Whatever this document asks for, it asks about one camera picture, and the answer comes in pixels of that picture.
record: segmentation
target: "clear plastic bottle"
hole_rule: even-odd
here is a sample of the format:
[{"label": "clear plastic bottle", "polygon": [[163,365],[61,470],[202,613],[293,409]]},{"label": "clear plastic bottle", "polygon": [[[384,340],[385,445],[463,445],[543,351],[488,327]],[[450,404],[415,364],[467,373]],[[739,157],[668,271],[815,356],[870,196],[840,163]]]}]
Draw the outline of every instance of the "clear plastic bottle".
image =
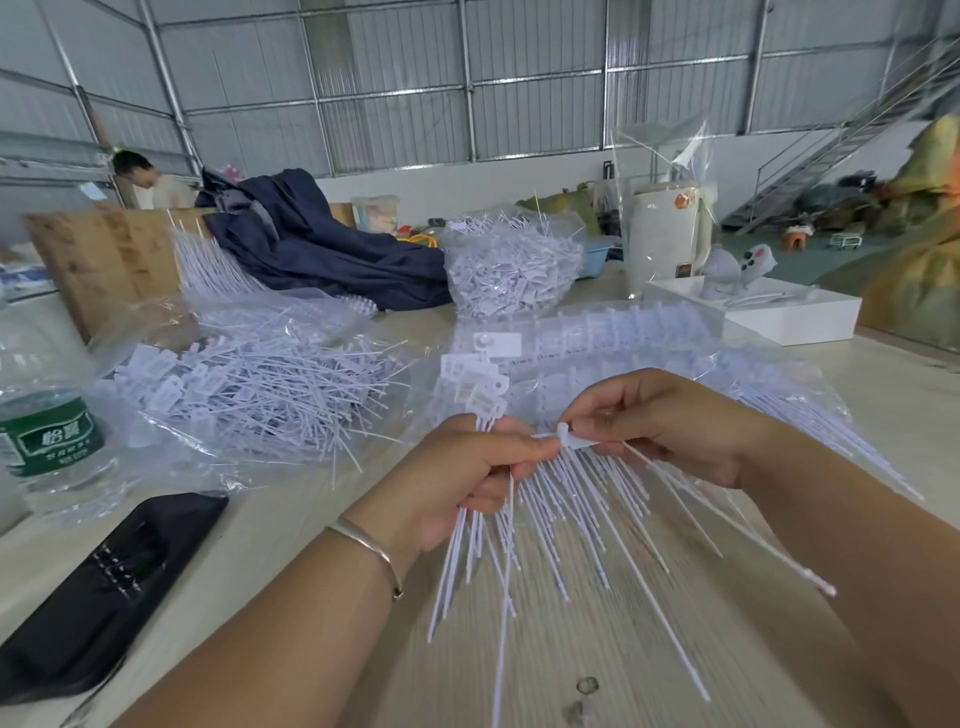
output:
[{"label": "clear plastic bottle", "polygon": [[106,426],[87,408],[62,353],[18,306],[0,303],[0,488],[57,523],[109,513],[126,485]]}]

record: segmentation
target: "black hair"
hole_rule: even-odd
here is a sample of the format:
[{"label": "black hair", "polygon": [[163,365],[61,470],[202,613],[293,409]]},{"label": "black hair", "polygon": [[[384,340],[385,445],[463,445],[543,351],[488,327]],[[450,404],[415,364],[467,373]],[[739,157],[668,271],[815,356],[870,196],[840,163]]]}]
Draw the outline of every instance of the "black hair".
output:
[{"label": "black hair", "polygon": [[131,152],[129,149],[121,149],[113,155],[112,161],[113,172],[118,175],[129,175],[134,169],[154,168],[149,159],[137,152]]}]

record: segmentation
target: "dark blue fabric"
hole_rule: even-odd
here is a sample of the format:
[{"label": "dark blue fabric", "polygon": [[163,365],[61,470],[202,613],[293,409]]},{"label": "dark blue fabric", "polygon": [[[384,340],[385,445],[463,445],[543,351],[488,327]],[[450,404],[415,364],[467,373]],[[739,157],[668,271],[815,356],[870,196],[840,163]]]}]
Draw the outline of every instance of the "dark blue fabric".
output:
[{"label": "dark blue fabric", "polygon": [[248,206],[212,212],[204,218],[206,225],[247,273],[270,288],[353,293],[394,311],[450,303],[442,251],[337,222],[306,171],[285,169],[236,185],[204,175],[197,207],[216,206],[218,193],[228,185],[263,205],[278,239]]}]

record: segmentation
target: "forearm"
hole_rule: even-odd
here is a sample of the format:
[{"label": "forearm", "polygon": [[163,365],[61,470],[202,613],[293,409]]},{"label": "forearm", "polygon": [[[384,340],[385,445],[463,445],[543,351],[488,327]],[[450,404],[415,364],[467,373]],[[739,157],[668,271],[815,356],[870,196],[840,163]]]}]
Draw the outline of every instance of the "forearm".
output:
[{"label": "forearm", "polygon": [[960,532],[790,427],[746,458],[741,486],[918,726],[960,716]]},{"label": "forearm", "polygon": [[[354,520],[377,533],[368,514]],[[115,728],[332,726],[392,594],[393,577],[376,554],[325,532]]]}]

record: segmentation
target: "person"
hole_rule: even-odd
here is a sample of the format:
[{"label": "person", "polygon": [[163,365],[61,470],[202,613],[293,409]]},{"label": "person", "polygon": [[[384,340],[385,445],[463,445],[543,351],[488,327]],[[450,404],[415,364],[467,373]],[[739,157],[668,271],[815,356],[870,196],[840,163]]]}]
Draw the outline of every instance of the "person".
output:
[{"label": "person", "polygon": [[[915,726],[960,716],[960,532],[789,425],[660,370],[589,387],[563,414],[606,454],[646,456],[754,500],[788,551],[837,588],[829,604]],[[402,581],[452,532],[491,513],[559,450],[510,418],[447,420],[344,514]],[[114,728],[332,726],[387,620],[395,576],[326,530],[142,695]]]},{"label": "person", "polygon": [[113,155],[113,172],[118,177],[135,184],[141,189],[150,190],[147,197],[151,203],[141,205],[147,209],[165,209],[170,207],[192,207],[197,193],[186,182],[176,177],[161,175],[143,155],[129,149],[121,149]]}]

